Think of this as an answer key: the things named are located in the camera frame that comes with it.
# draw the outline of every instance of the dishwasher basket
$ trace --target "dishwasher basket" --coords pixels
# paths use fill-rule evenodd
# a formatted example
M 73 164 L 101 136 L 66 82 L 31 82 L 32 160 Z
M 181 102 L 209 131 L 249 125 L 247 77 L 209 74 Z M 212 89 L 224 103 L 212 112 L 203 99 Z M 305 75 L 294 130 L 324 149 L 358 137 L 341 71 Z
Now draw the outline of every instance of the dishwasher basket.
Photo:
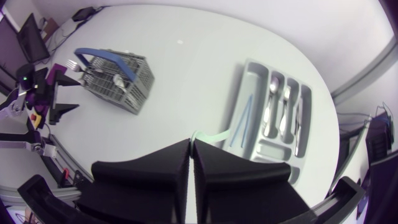
M 75 55 L 86 66 L 82 79 L 88 91 L 133 114 L 139 113 L 155 80 L 145 57 L 88 48 L 76 49 Z M 94 57 L 89 62 L 83 55 Z M 116 74 L 123 79 L 124 89 L 113 82 Z

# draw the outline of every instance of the monitor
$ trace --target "monitor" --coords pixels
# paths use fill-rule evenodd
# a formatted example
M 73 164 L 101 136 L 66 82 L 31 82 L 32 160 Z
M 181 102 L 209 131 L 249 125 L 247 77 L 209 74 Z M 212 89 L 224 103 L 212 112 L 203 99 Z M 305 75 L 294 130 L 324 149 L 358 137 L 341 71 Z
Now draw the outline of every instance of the monitor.
M 398 39 L 398 2 L 396 0 L 379 0 L 391 23 L 392 30 Z
M 6 3 L 6 0 L 0 0 L 0 10 L 2 9 L 2 7 L 4 6 L 5 3 Z
M 27 18 L 18 35 L 19 45 L 30 63 L 50 57 L 43 38 L 37 28 L 33 13 Z

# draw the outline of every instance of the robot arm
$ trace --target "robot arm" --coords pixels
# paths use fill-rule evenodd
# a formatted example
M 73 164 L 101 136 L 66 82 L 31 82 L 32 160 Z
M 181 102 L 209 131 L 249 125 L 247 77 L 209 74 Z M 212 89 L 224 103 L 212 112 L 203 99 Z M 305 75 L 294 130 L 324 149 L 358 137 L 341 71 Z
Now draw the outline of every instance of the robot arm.
M 32 64 L 18 69 L 18 87 L 0 105 L 0 148 L 23 148 L 43 156 L 54 153 L 37 129 L 43 128 L 48 112 L 50 124 L 56 124 L 62 114 L 78 106 L 56 104 L 58 86 L 80 85 L 64 75 L 65 67 L 54 67 L 47 78 L 47 69 L 36 73 Z

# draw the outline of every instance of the computer screen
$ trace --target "computer screen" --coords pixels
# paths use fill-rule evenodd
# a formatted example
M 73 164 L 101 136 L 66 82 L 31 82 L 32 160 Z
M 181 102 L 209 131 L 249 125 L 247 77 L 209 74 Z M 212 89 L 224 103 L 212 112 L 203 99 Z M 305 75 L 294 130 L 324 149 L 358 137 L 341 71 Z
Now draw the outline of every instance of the computer screen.
M 50 57 L 49 51 L 37 28 L 33 13 L 27 18 L 17 36 L 19 45 L 30 63 Z

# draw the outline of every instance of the cutlery tray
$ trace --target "cutlery tray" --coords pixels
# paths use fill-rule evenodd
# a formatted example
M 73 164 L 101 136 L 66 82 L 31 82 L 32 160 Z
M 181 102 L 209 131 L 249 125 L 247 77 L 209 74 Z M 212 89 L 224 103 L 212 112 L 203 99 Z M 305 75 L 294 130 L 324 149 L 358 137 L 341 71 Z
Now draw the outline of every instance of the cutlery tray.
M 270 98 L 272 77 L 278 78 L 279 87 Z M 287 86 L 290 87 L 290 97 L 285 102 L 284 91 Z M 268 119 L 269 130 L 264 134 L 268 101 L 271 114 Z M 284 113 L 285 131 L 281 133 L 280 122 Z M 301 118 L 298 144 L 297 113 Z M 286 162 L 292 168 L 289 182 L 294 184 L 305 162 L 311 113 L 312 91 L 308 85 L 276 68 L 249 59 L 229 126 L 230 135 L 223 149 L 254 162 Z

